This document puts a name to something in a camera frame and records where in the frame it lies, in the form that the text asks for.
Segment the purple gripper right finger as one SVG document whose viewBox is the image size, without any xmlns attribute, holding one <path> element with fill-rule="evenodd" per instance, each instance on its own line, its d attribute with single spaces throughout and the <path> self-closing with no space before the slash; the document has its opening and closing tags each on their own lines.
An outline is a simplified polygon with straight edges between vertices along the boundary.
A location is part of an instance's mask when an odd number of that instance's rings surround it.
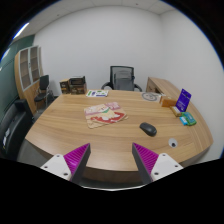
<svg viewBox="0 0 224 224">
<path fill-rule="evenodd" d="M 182 169 L 182 166 L 168 154 L 157 154 L 137 143 L 132 144 L 132 154 L 144 184 L 152 183 Z"/>
</svg>

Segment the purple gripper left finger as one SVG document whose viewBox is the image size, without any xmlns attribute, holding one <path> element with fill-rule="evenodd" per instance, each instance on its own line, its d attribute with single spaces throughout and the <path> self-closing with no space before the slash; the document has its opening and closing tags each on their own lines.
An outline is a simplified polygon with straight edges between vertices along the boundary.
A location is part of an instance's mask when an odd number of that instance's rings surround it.
<svg viewBox="0 0 224 224">
<path fill-rule="evenodd" d="M 65 155 L 54 155 L 41 168 L 51 174 L 78 184 L 82 178 L 90 154 L 90 144 L 87 143 Z"/>
</svg>

